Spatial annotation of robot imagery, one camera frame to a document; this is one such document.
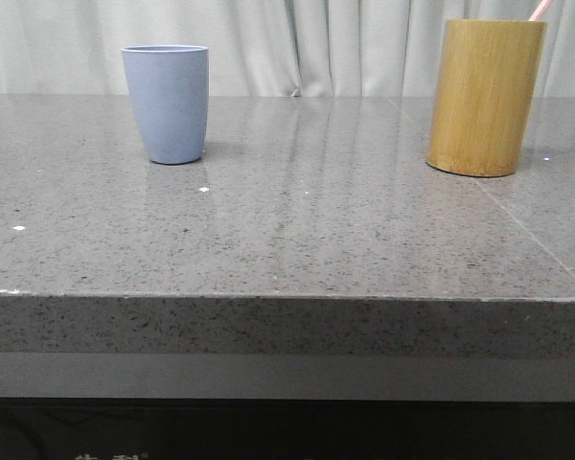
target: granite countertop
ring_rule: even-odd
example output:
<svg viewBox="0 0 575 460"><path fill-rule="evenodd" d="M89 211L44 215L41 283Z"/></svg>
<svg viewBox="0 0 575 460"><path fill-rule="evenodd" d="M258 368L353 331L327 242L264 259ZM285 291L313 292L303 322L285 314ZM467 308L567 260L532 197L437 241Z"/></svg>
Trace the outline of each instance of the granite countertop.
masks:
<svg viewBox="0 0 575 460"><path fill-rule="evenodd" d="M575 99L495 179L431 112L211 98L161 166L127 97L0 95L0 353L575 357Z"/></svg>

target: pink straw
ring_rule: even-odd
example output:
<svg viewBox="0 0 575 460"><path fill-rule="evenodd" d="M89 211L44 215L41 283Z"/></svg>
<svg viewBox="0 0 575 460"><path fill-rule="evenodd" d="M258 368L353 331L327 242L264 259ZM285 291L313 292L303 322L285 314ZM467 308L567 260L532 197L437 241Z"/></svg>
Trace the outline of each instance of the pink straw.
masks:
<svg viewBox="0 0 575 460"><path fill-rule="evenodd" d="M529 21L541 21L541 16L545 13L545 11L549 8L554 0L541 0L537 9L533 12L533 15L530 16Z"/></svg>

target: wooden cup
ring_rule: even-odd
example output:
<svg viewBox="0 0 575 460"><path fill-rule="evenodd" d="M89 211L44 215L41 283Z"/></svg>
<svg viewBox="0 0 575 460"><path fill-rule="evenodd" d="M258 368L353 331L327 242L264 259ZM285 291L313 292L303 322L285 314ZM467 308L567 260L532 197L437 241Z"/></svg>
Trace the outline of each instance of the wooden cup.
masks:
<svg viewBox="0 0 575 460"><path fill-rule="evenodd" d="M447 22L428 165L478 177L516 171L546 27Z"/></svg>

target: cup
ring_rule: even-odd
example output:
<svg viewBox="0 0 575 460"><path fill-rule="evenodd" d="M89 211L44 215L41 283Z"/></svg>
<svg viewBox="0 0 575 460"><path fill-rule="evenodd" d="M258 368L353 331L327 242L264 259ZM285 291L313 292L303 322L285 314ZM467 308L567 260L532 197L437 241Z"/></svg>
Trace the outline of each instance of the cup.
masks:
<svg viewBox="0 0 575 460"><path fill-rule="evenodd" d="M122 49L134 116L149 159L177 165L202 155L209 105L208 48Z"/></svg>
<svg viewBox="0 0 575 460"><path fill-rule="evenodd" d="M428 165L478 177L516 171L546 26L447 21Z"/></svg>

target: white curtain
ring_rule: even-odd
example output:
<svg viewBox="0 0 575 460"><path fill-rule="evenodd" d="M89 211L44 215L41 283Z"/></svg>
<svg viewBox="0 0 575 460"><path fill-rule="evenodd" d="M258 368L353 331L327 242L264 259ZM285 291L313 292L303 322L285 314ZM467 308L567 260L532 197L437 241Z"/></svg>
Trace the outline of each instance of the white curtain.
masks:
<svg viewBox="0 0 575 460"><path fill-rule="evenodd" d="M125 94L120 48L202 44L217 96L432 96L448 18L538 0L0 0L0 93ZM556 0L537 96L575 97L575 0Z"/></svg>

